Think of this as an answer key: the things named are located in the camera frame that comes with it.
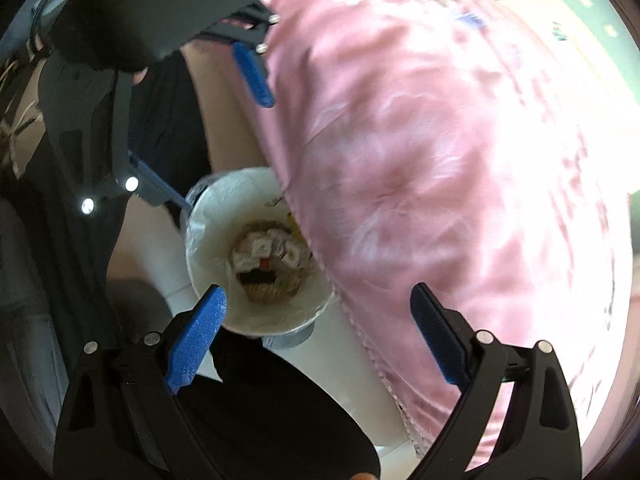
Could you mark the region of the black foam cylinder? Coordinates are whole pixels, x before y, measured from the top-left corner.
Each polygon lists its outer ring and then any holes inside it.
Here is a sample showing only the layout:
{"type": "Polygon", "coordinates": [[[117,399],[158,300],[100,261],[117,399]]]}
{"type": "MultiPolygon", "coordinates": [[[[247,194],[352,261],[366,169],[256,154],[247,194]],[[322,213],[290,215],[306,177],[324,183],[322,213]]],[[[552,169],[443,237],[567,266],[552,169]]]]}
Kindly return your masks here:
{"type": "Polygon", "coordinates": [[[236,278],[243,286],[272,285],[277,281],[277,274],[274,271],[253,269],[248,272],[239,272],[236,278]]]}

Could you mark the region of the white blue milk carton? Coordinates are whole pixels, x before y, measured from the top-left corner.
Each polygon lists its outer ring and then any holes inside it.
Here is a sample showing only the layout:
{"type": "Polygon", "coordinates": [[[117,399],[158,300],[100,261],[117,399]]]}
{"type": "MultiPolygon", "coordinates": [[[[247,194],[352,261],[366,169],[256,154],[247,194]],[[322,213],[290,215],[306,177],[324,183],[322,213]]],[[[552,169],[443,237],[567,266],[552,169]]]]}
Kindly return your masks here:
{"type": "Polygon", "coordinates": [[[269,269],[265,271],[295,271],[306,266],[309,250],[292,233],[272,228],[247,233],[230,252],[230,262],[236,273],[260,269],[261,258],[270,260],[269,269]]]}

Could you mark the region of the white paper trash bin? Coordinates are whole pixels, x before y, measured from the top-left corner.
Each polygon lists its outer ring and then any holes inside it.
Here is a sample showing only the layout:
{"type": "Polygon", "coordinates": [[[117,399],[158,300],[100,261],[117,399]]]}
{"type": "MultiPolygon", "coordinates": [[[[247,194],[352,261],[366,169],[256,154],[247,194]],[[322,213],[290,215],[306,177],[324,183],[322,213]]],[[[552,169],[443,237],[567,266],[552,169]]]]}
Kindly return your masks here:
{"type": "Polygon", "coordinates": [[[194,292],[227,295],[224,327],[279,338],[314,325],[335,295],[295,223],[271,169],[212,174],[188,195],[182,217],[194,292]]]}

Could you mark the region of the person's black trouser legs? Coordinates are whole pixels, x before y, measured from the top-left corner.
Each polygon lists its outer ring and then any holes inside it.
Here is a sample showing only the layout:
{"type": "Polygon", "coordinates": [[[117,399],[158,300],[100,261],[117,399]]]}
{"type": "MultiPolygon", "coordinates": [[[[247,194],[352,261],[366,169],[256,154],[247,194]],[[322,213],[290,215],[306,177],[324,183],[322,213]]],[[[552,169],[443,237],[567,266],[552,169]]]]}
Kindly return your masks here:
{"type": "MultiPolygon", "coordinates": [[[[49,56],[36,56],[14,74],[1,95],[4,119],[15,116],[31,81],[39,87],[49,56]]],[[[129,147],[182,196],[212,170],[180,53],[134,82],[129,147]]],[[[107,198],[94,214],[82,214],[46,126],[24,171],[2,170],[1,415],[11,439],[2,456],[17,458],[6,471],[11,478],[56,479],[65,395],[92,346],[137,344],[172,321],[129,336],[115,309],[107,268],[129,200],[107,198]]],[[[351,479],[381,471],[370,439],[340,404],[260,341],[222,324],[177,398],[221,479],[351,479]]]]}

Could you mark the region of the pink floral bedspread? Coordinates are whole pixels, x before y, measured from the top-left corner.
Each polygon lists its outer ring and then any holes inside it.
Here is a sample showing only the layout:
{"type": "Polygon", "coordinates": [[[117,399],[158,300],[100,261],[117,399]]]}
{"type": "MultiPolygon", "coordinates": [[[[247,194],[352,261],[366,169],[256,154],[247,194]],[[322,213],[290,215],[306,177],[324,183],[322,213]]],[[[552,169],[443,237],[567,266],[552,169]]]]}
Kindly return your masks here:
{"type": "Polygon", "coordinates": [[[506,344],[550,341],[588,437],[626,332],[634,96],[499,0],[266,0],[256,136],[416,447],[457,401],[415,284],[506,344]]]}

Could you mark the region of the cream wooden headboard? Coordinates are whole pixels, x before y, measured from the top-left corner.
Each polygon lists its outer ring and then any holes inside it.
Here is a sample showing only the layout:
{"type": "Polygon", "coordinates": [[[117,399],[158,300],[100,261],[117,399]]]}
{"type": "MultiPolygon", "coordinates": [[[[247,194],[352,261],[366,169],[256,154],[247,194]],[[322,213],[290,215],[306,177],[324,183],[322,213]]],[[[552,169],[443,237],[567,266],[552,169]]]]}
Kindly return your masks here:
{"type": "Polygon", "coordinates": [[[563,0],[499,0],[557,56],[589,64],[613,59],[563,0]]]}

